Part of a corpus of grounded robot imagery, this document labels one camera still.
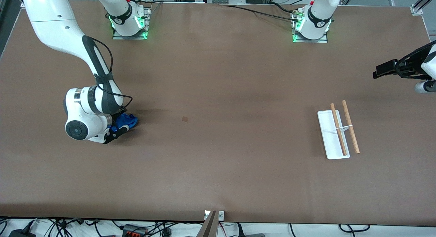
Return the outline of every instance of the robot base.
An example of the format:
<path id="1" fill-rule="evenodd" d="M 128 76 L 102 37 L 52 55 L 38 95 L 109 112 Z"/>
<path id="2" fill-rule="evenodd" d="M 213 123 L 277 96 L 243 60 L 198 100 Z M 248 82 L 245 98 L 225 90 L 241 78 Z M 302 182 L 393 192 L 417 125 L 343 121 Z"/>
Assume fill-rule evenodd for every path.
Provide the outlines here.
<path id="1" fill-rule="evenodd" d="M 291 27 L 292 27 L 292 42 L 302 42 L 302 43 L 327 43 L 327 34 L 325 33 L 321 38 L 319 39 L 308 39 L 300 34 L 299 31 L 296 31 L 295 29 L 300 26 L 301 22 L 304 20 L 302 8 L 299 8 L 298 10 L 294 11 L 294 13 L 291 13 L 292 19 L 298 19 L 298 22 L 291 21 Z"/>
<path id="2" fill-rule="evenodd" d="M 138 18 L 138 25 L 144 25 L 144 27 L 137 32 L 136 34 L 132 35 L 132 36 L 122 36 L 120 35 L 116 30 L 115 27 L 112 25 L 112 29 L 113 29 L 113 34 L 112 34 L 112 39 L 114 40 L 146 40 L 148 37 L 148 27 L 150 25 L 150 15 L 151 15 L 151 10 L 150 8 L 144 8 L 144 12 L 140 13 L 140 16 L 143 17 L 143 19 Z"/>

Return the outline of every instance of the brown table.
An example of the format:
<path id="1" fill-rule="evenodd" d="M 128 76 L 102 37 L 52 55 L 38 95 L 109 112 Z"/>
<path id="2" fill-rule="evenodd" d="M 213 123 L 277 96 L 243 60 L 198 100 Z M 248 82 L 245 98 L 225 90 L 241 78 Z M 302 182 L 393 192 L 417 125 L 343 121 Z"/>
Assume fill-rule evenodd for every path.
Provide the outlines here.
<path id="1" fill-rule="evenodd" d="M 72 7 L 140 122 L 108 145 L 70 139 L 62 99 L 94 78 L 23 11 L 0 62 L 1 215 L 435 225 L 436 97 L 372 79 L 429 41 L 407 7 L 339 7 L 328 44 L 210 4 L 164 4 L 148 40 L 111 40 L 98 2 Z M 362 153 L 330 161 L 316 112 L 343 99 Z"/>

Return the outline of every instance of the wooden handle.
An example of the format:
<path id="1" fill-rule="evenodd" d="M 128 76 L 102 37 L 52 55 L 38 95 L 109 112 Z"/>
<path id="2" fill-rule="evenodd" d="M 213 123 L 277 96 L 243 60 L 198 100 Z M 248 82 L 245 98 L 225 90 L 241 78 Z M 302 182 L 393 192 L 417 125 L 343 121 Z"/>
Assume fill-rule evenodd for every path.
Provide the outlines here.
<path id="1" fill-rule="evenodd" d="M 344 106 L 344 113 L 345 113 L 345 118 L 347 119 L 347 125 L 353 125 L 352 120 L 350 118 L 350 113 L 348 112 L 347 102 L 345 100 L 343 100 L 342 105 Z M 360 150 L 359 150 L 359 146 L 357 145 L 357 139 L 356 139 L 356 135 L 354 133 L 354 127 L 350 126 L 349 130 L 350 130 L 350 135 L 352 137 L 353 147 L 355 148 L 355 152 L 357 154 L 359 154 Z"/>
<path id="2" fill-rule="evenodd" d="M 345 148 L 344 138 L 342 137 L 342 132 L 341 132 L 340 129 L 338 129 L 339 128 L 339 120 L 338 120 L 338 116 L 336 115 L 336 109 L 334 107 L 334 104 L 330 104 L 330 108 L 331 108 L 331 112 L 333 113 L 334 125 L 337 128 L 336 129 L 336 133 L 338 134 L 339 143 L 341 144 L 342 155 L 346 156 L 347 155 L 347 149 Z"/>

